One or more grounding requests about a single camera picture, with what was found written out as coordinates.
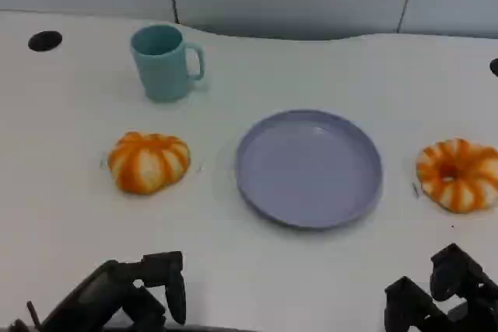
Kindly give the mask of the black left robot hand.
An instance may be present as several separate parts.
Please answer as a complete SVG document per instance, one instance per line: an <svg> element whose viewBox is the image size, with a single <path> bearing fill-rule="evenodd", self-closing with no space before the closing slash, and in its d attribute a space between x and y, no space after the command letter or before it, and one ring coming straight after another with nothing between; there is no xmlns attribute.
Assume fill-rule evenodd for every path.
<svg viewBox="0 0 498 332"><path fill-rule="evenodd" d="M183 255L148 254L139 262L109 260L76 286L38 327L39 331L102 331L119 310L131 320L129 331L160 331L166 311L186 322Z"/></svg>

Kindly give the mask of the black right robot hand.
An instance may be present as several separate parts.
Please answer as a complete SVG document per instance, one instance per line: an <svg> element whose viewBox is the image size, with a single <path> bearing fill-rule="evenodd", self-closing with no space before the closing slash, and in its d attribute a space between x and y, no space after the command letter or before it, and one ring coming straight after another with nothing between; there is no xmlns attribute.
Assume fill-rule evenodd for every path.
<svg viewBox="0 0 498 332"><path fill-rule="evenodd" d="M497 284L452 243L431 257L430 293L404 276L386 287L386 331L496 331Z"/></svg>

